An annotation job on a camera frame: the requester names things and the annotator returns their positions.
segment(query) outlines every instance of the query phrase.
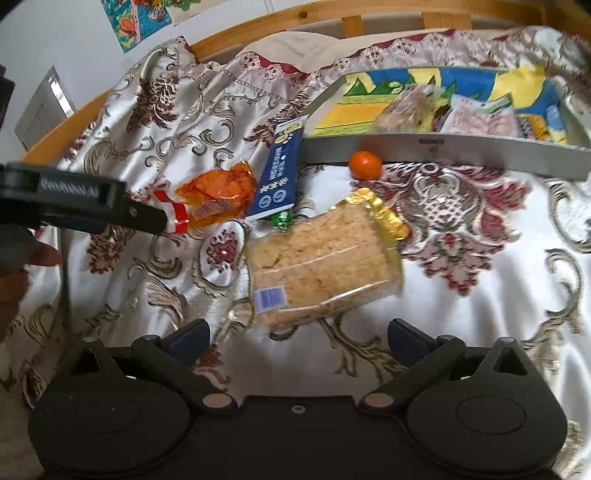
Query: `white wall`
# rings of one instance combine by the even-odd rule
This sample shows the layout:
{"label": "white wall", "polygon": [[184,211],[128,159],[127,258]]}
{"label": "white wall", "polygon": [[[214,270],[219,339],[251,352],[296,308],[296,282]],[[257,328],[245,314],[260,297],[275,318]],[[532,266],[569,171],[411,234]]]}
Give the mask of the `white wall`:
{"label": "white wall", "polygon": [[[0,130],[0,163],[24,155],[14,127],[52,65],[74,106],[80,108],[157,44],[178,35],[195,43],[273,11],[273,2],[277,0],[229,0],[163,28],[124,54],[100,0],[24,0],[0,23],[0,64],[17,84]],[[279,8],[294,4],[278,3]]]}

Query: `blue label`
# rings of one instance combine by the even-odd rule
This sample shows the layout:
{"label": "blue label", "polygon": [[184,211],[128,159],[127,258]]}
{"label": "blue label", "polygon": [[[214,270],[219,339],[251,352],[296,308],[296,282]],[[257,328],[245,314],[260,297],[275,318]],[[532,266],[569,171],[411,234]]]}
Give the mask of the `blue label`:
{"label": "blue label", "polygon": [[304,136],[306,119],[307,117],[297,118],[279,125],[275,130],[267,165],[256,189],[247,220],[265,218],[295,205],[298,152]]}

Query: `floral patterned bedspread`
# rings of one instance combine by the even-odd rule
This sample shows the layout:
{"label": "floral patterned bedspread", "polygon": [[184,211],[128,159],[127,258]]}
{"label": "floral patterned bedspread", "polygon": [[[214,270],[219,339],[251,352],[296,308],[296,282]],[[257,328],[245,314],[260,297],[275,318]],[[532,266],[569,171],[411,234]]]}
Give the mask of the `floral patterned bedspread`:
{"label": "floral patterned bedspread", "polygon": [[[581,38],[546,27],[494,40],[448,31],[376,44],[304,73],[255,53],[224,66],[200,64],[177,38],[132,67],[60,168],[117,177],[142,201],[155,186],[229,168],[240,158],[260,175],[279,123],[341,75],[370,69],[535,63],[562,95],[576,93],[588,110],[590,53]],[[556,471],[591,478],[589,185],[437,164],[393,164],[372,182],[351,181],[346,168],[331,166],[304,167],[300,177],[299,216],[317,215],[369,186],[408,222],[401,298],[269,332],[250,324],[242,258],[244,238],[270,229],[265,220],[160,237],[116,226],[102,235],[46,228],[41,239],[58,245],[67,262],[33,270],[32,289],[0,348],[4,388],[33,407],[63,351],[81,337],[129,345],[203,317],[212,345],[194,372],[236,398],[359,398],[404,371],[385,341],[389,321],[401,317],[468,345],[488,346],[503,335],[521,340],[569,419]],[[220,245],[235,255],[218,255]]]}

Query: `colorful poster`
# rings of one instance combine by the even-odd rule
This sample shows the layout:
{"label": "colorful poster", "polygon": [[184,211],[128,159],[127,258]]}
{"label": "colorful poster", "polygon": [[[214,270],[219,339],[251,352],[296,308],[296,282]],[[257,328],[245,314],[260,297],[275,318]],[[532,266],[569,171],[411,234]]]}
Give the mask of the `colorful poster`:
{"label": "colorful poster", "polygon": [[124,52],[171,23],[164,3],[173,0],[101,1]]}
{"label": "colorful poster", "polygon": [[200,14],[208,8],[215,7],[226,0],[163,0],[168,7],[168,13],[173,23],[182,21]]}

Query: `finger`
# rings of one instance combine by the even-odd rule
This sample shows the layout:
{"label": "finger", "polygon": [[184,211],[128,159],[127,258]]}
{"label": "finger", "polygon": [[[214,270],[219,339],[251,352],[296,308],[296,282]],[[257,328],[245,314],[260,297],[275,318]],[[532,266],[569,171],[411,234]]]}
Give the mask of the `finger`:
{"label": "finger", "polygon": [[0,303],[0,342],[6,337],[8,325],[18,315],[18,303]]}
{"label": "finger", "polygon": [[37,249],[35,250],[35,253],[33,253],[31,260],[29,261],[29,265],[53,267],[54,265],[60,265],[61,262],[61,253],[59,253],[51,245],[37,242]]}
{"label": "finger", "polygon": [[7,277],[0,278],[0,302],[15,302],[22,300],[29,288],[29,272],[20,269]]}

